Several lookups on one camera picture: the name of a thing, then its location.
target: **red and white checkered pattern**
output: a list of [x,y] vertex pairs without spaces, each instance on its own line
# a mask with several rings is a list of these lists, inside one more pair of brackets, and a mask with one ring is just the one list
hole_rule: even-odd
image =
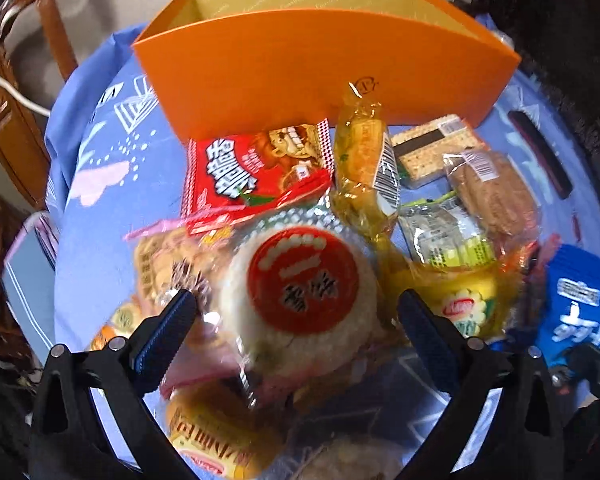
[[333,176],[335,162],[333,160],[333,148],[331,146],[331,136],[329,135],[329,121],[321,120],[317,124],[318,142],[320,142],[320,154],[324,159],[324,167],[329,171],[329,176]]
[[180,217],[186,217],[194,213],[194,190],[196,188],[196,141],[190,140],[187,146],[187,173],[184,177],[184,188],[182,189],[182,204],[180,205]]

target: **table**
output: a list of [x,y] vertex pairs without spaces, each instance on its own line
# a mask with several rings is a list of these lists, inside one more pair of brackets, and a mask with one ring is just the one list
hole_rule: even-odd
[[[61,229],[56,339],[72,351],[87,348],[116,307],[134,293],[132,246],[123,241],[124,235],[160,219],[176,218],[180,211],[186,154],[129,48],[141,29],[115,34],[78,67],[46,130],[52,155],[47,202]],[[507,112],[515,109],[529,114],[565,166],[574,183],[567,200],[558,198],[532,150],[509,123]],[[400,129],[391,127],[393,133]],[[589,173],[574,141],[534,83],[516,73],[478,132],[493,149],[508,153],[526,179],[541,205],[541,237],[555,232],[564,242],[600,256],[600,205]],[[436,198],[447,191],[446,181],[439,180],[417,191],[403,190],[402,200]],[[580,223],[580,240],[574,232],[574,215]],[[398,232],[394,241],[404,247]],[[472,460],[479,449],[497,395],[493,392],[485,406],[461,461]],[[94,398],[115,451],[132,462],[106,402],[99,394]],[[149,410],[159,409],[156,392],[145,402]],[[419,359],[405,351],[373,381],[352,388],[345,398],[329,403],[303,424],[313,434],[357,431],[388,438],[406,448],[407,459],[446,402],[447,397],[430,386]],[[403,423],[396,425],[395,420]],[[314,441],[288,450],[264,478],[288,476],[319,444]]]

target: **blue snack bag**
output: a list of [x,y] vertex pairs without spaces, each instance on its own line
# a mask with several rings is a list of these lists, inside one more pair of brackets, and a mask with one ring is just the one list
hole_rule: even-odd
[[547,307],[536,345],[551,367],[578,343],[600,348],[600,258],[563,245],[547,265]]

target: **orange box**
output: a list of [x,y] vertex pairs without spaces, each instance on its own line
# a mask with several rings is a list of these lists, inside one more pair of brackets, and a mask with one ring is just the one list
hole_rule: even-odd
[[445,0],[173,0],[134,49],[183,142],[335,123],[347,82],[389,124],[475,126],[520,62]]

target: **barcode label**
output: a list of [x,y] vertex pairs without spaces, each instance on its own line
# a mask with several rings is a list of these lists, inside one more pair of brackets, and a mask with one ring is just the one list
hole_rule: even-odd
[[489,156],[483,152],[462,152],[462,158],[471,166],[472,170],[478,175],[478,178],[487,182],[498,177],[498,171],[489,159]]
[[452,116],[443,123],[438,124],[438,129],[446,137],[460,130],[464,130],[466,126],[458,116]]
[[398,209],[400,205],[400,182],[398,170],[395,164],[394,147],[391,141],[385,135],[382,143],[382,154],[378,160],[378,168],[374,178],[374,189],[387,202],[387,205],[393,211],[385,211],[391,214]]

